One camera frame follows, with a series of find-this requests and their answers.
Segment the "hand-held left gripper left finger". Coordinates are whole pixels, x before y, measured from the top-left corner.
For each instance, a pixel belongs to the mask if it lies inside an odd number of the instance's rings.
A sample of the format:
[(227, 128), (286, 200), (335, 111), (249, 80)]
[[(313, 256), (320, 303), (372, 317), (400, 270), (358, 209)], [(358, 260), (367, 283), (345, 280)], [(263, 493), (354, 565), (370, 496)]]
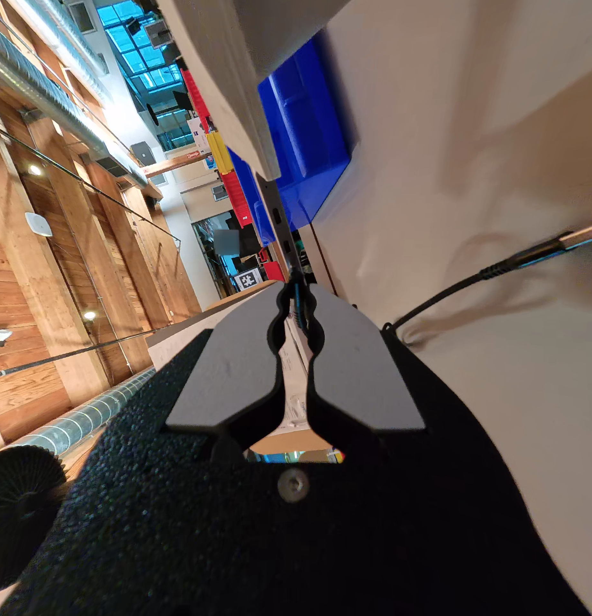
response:
[(171, 432), (227, 438), (241, 450), (284, 419), (280, 349), (289, 285), (276, 282), (225, 316), (213, 329), (165, 426)]

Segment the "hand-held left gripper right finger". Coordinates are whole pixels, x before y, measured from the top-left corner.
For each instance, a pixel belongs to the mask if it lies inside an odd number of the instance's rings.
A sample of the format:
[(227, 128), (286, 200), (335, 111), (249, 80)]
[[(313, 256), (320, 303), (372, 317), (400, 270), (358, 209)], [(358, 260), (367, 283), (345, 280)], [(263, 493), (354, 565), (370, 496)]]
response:
[(309, 287), (307, 419), (347, 454), (387, 436), (421, 433), (425, 420), (381, 331), (318, 284)]

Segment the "grey usb hub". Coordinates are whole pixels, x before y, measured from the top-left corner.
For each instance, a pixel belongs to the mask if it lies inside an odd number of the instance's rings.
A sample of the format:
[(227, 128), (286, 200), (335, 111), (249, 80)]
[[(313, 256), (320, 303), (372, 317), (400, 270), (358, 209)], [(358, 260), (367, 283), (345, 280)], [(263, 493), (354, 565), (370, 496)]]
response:
[(257, 172), (254, 173), (254, 179), (276, 238), (276, 251), (281, 253), (287, 267), (288, 279), (303, 282), (305, 278), (300, 258), (276, 181), (266, 180)]

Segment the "yellow plastic bin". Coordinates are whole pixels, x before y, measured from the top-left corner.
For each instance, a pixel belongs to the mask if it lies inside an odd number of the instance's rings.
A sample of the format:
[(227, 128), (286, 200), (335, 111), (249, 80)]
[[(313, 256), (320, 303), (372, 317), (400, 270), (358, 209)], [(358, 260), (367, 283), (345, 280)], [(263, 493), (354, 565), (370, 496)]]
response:
[(219, 131), (212, 131), (206, 134), (207, 142), (217, 164), (221, 175), (228, 175), (233, 172), (234, 166), (230, 158), (228, 148)]

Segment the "blue plastic bin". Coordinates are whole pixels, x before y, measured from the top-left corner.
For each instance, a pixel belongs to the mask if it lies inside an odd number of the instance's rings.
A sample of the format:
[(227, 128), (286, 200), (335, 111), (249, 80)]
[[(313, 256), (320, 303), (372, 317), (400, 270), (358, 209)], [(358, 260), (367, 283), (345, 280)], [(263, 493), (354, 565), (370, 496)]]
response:
[(309, 225), (351, 161), (318, 36), (257, 87), (292, 232)]

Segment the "black pleated disc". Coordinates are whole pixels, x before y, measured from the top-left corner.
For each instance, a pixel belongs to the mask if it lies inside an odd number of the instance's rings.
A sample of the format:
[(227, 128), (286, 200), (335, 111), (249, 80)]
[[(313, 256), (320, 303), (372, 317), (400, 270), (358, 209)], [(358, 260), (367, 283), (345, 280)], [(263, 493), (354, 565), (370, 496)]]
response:
[(0, 590), (18, 580), (43, 543), (66, 485), (52, 452), (36, 445), (0, 450)]

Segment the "stack of red bins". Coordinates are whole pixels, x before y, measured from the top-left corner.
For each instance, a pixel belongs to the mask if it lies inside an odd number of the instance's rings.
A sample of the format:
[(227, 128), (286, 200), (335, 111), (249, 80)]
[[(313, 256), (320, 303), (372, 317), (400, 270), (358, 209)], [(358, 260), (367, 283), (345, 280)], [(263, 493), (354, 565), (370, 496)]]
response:
[(193, 109), (197, 113), (205, 133), (209, 134), (213, 132), (215, 130), (215, 125), (213, 124), (210, 111), (208, 110), (208, 107), (204, 102), (195, 81), (193, 80), (191, 72), (186, 68), (180, 68), (180, 72), (183, 76), (183, 81), (191, 99)]

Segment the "white document stand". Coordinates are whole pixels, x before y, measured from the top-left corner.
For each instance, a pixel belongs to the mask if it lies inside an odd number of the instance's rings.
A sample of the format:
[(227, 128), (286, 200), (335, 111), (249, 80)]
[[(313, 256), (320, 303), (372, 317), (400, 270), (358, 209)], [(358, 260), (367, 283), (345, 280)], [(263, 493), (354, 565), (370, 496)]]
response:
[(348, 1), (158, 1), (224, 143), (263, 179), (280, 177), (258, 85)]

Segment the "silver ventilation duct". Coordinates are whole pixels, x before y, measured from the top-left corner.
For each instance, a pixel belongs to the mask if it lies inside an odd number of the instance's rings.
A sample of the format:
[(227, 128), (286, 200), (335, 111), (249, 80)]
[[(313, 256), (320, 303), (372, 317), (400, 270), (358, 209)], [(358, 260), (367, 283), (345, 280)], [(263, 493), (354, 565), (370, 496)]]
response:
[(82, 111), (61, 88), (42, 74), (0, 33), (0, 79), (35, 108), (54, 120), (61, 129), (83, 142), (90, 157), (116, 178), (129, 177), (140, 189), (149, 181), (116, 144), (106, 142)]
[(156, 374), (151, 366), (6, 446), (39, 447), (62, 457), (111, 421)]

